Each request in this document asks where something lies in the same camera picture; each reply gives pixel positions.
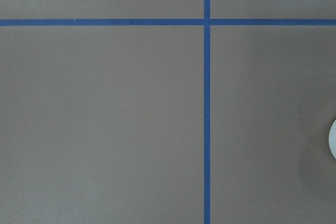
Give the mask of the blue tape line crosswise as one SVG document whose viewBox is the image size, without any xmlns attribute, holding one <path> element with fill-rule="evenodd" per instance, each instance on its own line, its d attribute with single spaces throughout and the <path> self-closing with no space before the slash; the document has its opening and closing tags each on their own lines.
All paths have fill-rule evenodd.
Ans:
<svg viewBox="0 0 336 224">
<path fill-rule="evenodd" d="M 2 19 L 1 26 L 334 26 L 334 19 Z"/>
</svg>

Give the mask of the white paper bowl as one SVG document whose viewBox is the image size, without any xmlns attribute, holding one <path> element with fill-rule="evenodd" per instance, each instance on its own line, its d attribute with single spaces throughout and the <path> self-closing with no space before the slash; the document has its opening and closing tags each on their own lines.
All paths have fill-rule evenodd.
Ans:
<svg viewBox="0 0 336 224">
<path fill-rule="evenodd" d="M 334 159 L 336 159 L 336 120 L 332 123 L 328 136 L 329 149 Z"/>
</svg>

